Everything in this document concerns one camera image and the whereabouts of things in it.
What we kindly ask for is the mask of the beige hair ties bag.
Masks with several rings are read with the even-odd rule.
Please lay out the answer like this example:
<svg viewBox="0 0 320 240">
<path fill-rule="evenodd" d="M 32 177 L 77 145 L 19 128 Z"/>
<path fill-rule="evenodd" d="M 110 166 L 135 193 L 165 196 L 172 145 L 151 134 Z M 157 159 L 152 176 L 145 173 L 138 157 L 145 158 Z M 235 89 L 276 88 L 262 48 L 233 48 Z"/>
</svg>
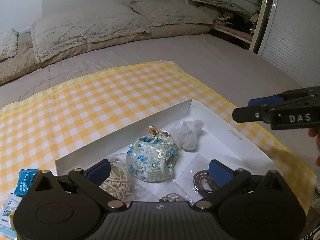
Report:
<svg viewBox="0 0 320 240">
<path fill-rule="evenodd" d="M 118 158 L 109 160 L 111 172 L 108 178 L 100 185 L 100 188 L 113 197 L 125 202 L 141 200 L 148 194 L 148 190 L 139 184 L 127 171 L 127 167 Z"/>
</svg>

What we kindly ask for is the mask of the brown hair ties bag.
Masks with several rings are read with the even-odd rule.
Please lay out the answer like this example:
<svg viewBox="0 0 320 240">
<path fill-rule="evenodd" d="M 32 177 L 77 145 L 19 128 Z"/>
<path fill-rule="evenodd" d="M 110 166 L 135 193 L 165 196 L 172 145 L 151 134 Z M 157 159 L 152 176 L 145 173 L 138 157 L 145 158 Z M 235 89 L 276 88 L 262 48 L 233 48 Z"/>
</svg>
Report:
<svg viewBox="0 0 320 240">
<path fill-rule="evenodd" d="M 210 178 L 209 161 L 197 154 L 174 180 L 166 182 L 157 192 L 160 202 L 195 204 L 219 187 Z"/>
</svg>

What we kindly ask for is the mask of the white tissue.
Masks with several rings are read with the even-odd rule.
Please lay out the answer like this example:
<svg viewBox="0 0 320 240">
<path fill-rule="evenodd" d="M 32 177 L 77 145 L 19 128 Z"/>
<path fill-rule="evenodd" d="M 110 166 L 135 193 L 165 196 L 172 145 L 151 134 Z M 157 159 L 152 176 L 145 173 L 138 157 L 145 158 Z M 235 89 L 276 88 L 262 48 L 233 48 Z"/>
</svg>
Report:
<svg viewBox="0 0 320 240">
<path fill-rule="evenodd" d="M 183 121 L 174 125 L 170 134 L 178 148 L 194 151 L 197 148 L 197 138 L 202 132 L 204 123 L 201 120 Z"/>
</svg>

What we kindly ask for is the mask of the small blue sachet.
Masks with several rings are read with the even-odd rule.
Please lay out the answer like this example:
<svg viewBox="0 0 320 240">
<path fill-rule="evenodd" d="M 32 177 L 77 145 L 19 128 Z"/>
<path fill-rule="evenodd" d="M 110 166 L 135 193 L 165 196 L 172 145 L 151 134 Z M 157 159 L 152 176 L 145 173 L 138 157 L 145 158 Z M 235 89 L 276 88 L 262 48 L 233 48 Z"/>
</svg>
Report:
<svg viewBox="0 0 320 240">
<path fill-rule="evenodd" d="M 17 196 L 25 196 L 30 189 L 33 179 L 38 169 L 21 169 L 19 171 L 18 181 L 14 194 Z"/>
</svg>

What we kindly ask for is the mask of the white shallow cardboard box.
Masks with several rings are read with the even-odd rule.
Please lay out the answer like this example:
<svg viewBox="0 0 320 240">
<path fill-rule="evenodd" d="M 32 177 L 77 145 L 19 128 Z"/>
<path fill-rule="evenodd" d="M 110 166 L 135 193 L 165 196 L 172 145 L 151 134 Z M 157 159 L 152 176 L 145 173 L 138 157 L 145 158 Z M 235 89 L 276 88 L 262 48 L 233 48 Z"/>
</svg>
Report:
<svg viewBox="0 0 320 240">
<path fill-rule="evenodd" d="M 222 120 L 218 115 L 200 102 L 189 99 L 135 121 L 105 135 L 95 138 L 93 142 L 55 160 L 55 172 L 65 175 L 74 168 L 87 169 L 101 159 L 119 158 L 125 161 L 125 154 L 131 142 L 147 135 L 150 125 L 162 131 L 184 121 L 201 120 L 204 123 L 193 152 L 181 150 L 174 167 L 175 177 L 162 183 L 146 183 L 135 179 L 143 192 L 138 200 L 157 201 L 169 193 L 178 193 L 192 203 L 201 199 L 195 192 L 193 175 L 208 168 L 211 160 L 216 159 L 229 168 L 244 168 L 253 175 L 265 175 L 269 170 L 276 170 L 276 164 L 255 144 Z"/>
</svg>

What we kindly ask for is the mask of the blue floral drawstring pouch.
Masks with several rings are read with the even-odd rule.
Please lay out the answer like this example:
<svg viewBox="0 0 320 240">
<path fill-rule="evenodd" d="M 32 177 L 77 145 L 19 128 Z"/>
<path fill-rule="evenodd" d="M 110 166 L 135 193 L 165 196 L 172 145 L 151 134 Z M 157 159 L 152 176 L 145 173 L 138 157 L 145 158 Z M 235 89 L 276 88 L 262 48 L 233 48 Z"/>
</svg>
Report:
<svg viewBox="0 0 320 240">
<path fill-rule="evenodd" d="M 133 140 L 126 153 L 129 173 L 147 183 L 160 183 L 174 178 L 178 147 L 166 131 L 153 126 L 148 135 Z"/>
</svg>

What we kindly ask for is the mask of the white blue medicine packet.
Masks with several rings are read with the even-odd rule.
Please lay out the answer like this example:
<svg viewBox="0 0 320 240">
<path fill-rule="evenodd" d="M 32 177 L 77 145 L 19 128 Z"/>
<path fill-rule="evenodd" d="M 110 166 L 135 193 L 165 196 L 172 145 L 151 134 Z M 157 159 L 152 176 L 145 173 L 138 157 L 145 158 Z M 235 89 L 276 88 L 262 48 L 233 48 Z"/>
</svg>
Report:
<svg viewBox="0 0 320 240">
<path fill-rule="evenodd" d="M 17 239 L 12 220 L 21 200 L 22 197 L 10 193 L 1 208 L 1 234 L 9 239 Z"/>
</svg>

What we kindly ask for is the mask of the white louvered door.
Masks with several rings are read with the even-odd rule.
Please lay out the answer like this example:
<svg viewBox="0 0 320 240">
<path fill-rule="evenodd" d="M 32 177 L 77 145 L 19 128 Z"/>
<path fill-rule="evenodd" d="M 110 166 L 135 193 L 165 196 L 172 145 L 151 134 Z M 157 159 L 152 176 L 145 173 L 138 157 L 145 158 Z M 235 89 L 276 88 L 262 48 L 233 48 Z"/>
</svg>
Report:
<svg viewBox="0 0 320 240">
<path fill-rule="evenodd" d="M 319 0 L 273 0 L 258 54 L 303 87 L 319 85 Z"/>
</svg>

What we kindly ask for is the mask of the yellow white checkered blanket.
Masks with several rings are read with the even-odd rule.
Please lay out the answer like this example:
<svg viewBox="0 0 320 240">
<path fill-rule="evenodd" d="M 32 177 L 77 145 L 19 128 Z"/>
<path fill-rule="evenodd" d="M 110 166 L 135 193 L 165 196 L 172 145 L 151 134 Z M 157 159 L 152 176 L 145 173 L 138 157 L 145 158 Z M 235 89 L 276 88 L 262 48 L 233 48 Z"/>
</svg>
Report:
<svg viewBox="0 0 320 240">
<path fill-rule="evenodd" d="M 237 124 L 234 105 L 172 61 L 113 67 L 77 77 L 1 109 L 1 199 L 22 168 L 55 159 L 184 100 L 195 99 L 256 144 L 284 172 L 304 210 L 316 175 L 259 124 Z"/>
</svg>

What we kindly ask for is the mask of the beige folded mattress pad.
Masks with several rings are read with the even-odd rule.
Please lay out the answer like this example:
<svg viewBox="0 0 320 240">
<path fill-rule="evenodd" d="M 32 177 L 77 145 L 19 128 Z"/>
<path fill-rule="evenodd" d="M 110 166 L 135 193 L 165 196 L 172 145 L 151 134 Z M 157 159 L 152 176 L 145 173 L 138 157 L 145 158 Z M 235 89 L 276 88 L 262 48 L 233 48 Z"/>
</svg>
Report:
<svg viewBox="0 0 320 240">
<path fill-rule="evenodd" d="M 69 48 L 55 56 L 52 56 L 43 63 L 37 63 L 35 60 L 33 44 L 30 31 L 20 34 L 18 37 L 17 54 L 1 62 L 1 85 L 16 80 L 24 75 L 44 68 L 50 64 L 62 61 L 64 59 L 87 53 L 90 51 L 103 49 L 120 44 L 126 44 L 133 41 L 148 40 L 154 38 L 167 38 L 184 35 L 199 35 L 210 31 L 210 25 L 203 24 L 169 24 L 161 27 L 150 26 L 151 33 L 140 33 L 125 37 L 113 38 L 108 41 L 93 42 L 89 44 L 78 45 Z"/>
</svg>

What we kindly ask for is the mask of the small grey quilted pillow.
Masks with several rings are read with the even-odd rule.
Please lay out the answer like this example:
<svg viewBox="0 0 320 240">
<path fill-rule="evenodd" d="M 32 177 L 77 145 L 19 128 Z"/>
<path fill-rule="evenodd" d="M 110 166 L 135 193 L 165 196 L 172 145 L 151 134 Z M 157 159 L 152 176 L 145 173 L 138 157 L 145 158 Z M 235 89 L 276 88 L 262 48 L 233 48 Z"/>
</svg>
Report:
<svg viewBox="0 0 320 240">
<path fill-rule="evenodd" d="M 214 20 L 203 10 L 183 3 L 132 1 L 131 9 L 143 15 L 153 26 L 179 24 L 213 25 Z"/>
</svg>

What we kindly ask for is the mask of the large grey quilted pillow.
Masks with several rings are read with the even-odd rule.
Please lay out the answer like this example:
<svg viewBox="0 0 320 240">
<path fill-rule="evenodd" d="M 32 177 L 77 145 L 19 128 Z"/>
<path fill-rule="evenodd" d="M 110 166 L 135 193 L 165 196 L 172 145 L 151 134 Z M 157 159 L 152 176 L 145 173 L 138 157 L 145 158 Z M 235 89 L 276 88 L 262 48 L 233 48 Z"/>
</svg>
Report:
<svg viewBox="0 0 320 240">
<path fill-rule="evenodd" d="M 78 45 L 149 34 L 150 25 L 123 3 L 98 0 L 44 16 L 31 25 L 30 32 L 35 60 L 42 63 Z"/>
</svg>

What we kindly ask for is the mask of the fluffy white pillow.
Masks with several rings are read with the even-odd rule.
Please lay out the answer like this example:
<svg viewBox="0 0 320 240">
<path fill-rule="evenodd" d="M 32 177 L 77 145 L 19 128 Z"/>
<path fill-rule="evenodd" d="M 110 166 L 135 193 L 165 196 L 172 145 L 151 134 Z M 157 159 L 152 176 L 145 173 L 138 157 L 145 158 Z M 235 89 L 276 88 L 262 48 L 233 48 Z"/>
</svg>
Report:
<svg viewBox="0 0 320 240">
<path fill-rule="evenodd" d="M 4 61 L 17 54 L 18 32 L 14 28 L 1 30 L 0 60 Z"/>
</svg>

